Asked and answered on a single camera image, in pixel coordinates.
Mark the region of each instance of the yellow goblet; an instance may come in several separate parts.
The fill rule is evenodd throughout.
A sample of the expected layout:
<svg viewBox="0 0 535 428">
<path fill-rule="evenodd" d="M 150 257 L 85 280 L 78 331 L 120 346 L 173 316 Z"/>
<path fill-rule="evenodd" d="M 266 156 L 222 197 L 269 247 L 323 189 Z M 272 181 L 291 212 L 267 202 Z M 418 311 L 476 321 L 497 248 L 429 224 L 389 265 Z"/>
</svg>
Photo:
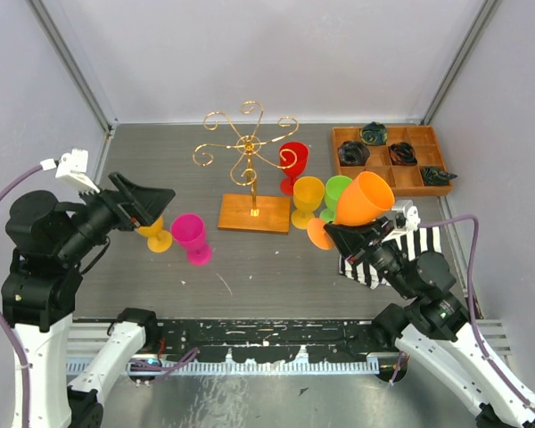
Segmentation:
<svg viewBox="0 0 535 428">
<path fill-rule="evenodd" d="M 160 216 L 157 221 L 150 226 L 141 226 L 136 232 L 145 238 L 149 250 L 152 252 L 164 252 L 172 245 L 172 235 L 168 230 L 164 230 L 164 218 Z"/>
<path fill-rule="evenodd" d="M 307 229 L 308 222 L 325 195 L 325 185 L 317 177 L 302 177 L 293 186 L 293 203 L 297 210 L 292 214 L 292 223 L 298 229 Z"/>
</svg>

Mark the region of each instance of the red goblet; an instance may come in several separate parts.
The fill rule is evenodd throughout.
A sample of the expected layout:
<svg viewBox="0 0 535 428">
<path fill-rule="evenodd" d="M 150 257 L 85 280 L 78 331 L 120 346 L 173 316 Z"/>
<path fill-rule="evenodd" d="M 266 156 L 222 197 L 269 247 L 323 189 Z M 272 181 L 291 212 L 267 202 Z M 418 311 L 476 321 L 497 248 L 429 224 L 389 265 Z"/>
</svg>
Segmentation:
<svg viewBox="0 0 535 428">
<path fill-rule="evenodd" d="M 292 165 L 293 161 L 295 161 L 295 156 L 293 156 L 293 153 L 289 152 L 290 150 L 297 155 L 297 162 L 295 162 L 295 165 L 291 168 L 282 169 L 287 178 L 282 181 L 279 188 L 283 193 L 293 196 L 293 185 L 295 185 L 297 177 L 307 166 L 309 149 L 304 143 L 300 143 L 299 141 L 285 143 L 279 149 L 279 165 L 281 167 Z"/>
</svg>

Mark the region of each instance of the green goblet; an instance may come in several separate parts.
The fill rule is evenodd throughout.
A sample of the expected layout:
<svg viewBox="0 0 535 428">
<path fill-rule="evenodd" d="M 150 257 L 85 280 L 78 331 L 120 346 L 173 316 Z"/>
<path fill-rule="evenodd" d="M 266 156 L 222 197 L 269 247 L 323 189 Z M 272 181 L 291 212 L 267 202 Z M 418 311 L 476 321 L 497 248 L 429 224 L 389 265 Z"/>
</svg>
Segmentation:
<svg viewBox="0 0 535 428">
<path fill-rule="evenodd" d="M 326 223 L 335 220 L 335 208 L 337 207 L 337 201 L 339 196 L 345 188 L 353 181 L 352 178 L 346 176 L 334 176 L 327 180 L 325 185 L 325 208 L 319 214 L 319 218 Z"/>
</svg>

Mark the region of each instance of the pink goblet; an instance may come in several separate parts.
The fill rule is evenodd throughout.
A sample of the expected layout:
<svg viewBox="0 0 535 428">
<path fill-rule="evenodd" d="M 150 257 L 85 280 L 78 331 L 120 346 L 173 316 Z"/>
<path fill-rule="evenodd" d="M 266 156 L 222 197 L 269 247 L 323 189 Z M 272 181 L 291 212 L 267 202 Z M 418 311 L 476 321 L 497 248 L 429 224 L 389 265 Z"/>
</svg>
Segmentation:
<svg viewBox="0 0 535 428">
<path fill-rule="evenodd" d="M 293 153 L 291 152 L 297 155 L 297 162 L 295 162 L 294 165 L 293 161 L 295 161 L 295 156 L 293 156 Z M 282 167 L 289 167 L 290 165 L 293 165 L 290 168 L 283 169 L 283 172 L 287 176 L 287 178 L 284 179 L 282 184 L 279 186 L 283 193 L 293 196 L 293 186 L 297 181 L 297 177 L 307 166 L 308 157 L 309 149 L 304 143 L 300 143 L 299 141 L 290 141 L 289 143 L 285 143 L 281 146 L 279 149 L 279 165 Z"/>
<path fill-rule="evenodd" d="M 183 214 L 176 218 L 172 222 L 170 233 L 186 250 L 190 264 L 203 266 L 212 259 L 212 249 L 206 244 L 204 221 L 196 214 Z"/>
</svg>

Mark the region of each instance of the gold metal stand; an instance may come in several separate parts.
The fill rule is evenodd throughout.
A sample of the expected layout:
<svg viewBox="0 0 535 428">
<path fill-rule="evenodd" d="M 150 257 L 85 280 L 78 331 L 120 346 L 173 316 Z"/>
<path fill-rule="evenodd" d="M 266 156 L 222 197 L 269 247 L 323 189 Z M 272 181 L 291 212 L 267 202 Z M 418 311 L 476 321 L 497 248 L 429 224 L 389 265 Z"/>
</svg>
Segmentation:
<svg viewBox="0 0 535 428">
<path fill-rule="evenodd" d="M 218 229 L 226 230 L 247 230 L 254 232 L 265 232 L 271 234 L 284 234 L 289 233 L 289 212 L 290 212 L 290 200 L 289 198 L 272 197 L 272 196 L 258 196 L 258 174 L 253 166 L 253 157 L 257 156 L 267 164 L 278 169 L 291 168 L 297 162 L 297 154 L 289 149 L 283 149 L 280 152 L 280 156 L 283 158 L 284 152 L 290 152 L 293 154 L 293 162 L 291 165 L 282 167 L 276 165 L 270 160 L 264 158 L 259 151 L 261 148 L 269 143 L 275 143 L 283 140 L 288 136 L 292 136 L 297 132 L 300 127 L 299 122 L 291 116 L 283 116 L 277 121 L 277 125 L 282 128 L 288 128 L 291 125 L 295 126 L 295 129 L 291 132 L 272 138 L 268 141 L 260 141 L 256 136 L 261 122 L 261 118 L 264 114 L 264 108 L 261 103 L 257 101 L 246 101 L 240 107 L 240 112 L 243 114 L 250 114 L 253 112 L 255 106 L 260 108 L 258 122 L 250 136 L 243 136 L 230 117 L 222 111 L 213 111 L 204 117 L 203 125 L 209 131 L 213 131 L 218 128 L 218 121 L 215 120 L 214 124 L 209 123 L 209 119 L 213 116 L 223 116 L 230 127 L 238 135 L 238 140 L 235 145 L 221 145 L 221 144 L 201 144 L 196 147 L 193 153 L 193 161 L 196 165 L 201 167 L 208 167 L 213 161 L 214 156 L 208 152 L 200 152 L 205 147 L 220 147 L 224 149 L 236 149 L 240 154 L 240 159 L 230 169 L 230 179 L 236 185 L 249 185 L 251 187 L 251 195 L 246 194 L 231 194 L 227 193 L 222 199 L 222 207 L 220 208 L 220 218 L 218 220 Z M 205 162 L 199 162 L 196 160 L 196 155 L 204 155 L 209 158 Z M 234 177 L 234 172 L 246 158 L 246 169 L 240 175 L 245 177 L 245 182 L 240 182 Z"/>
</svg>

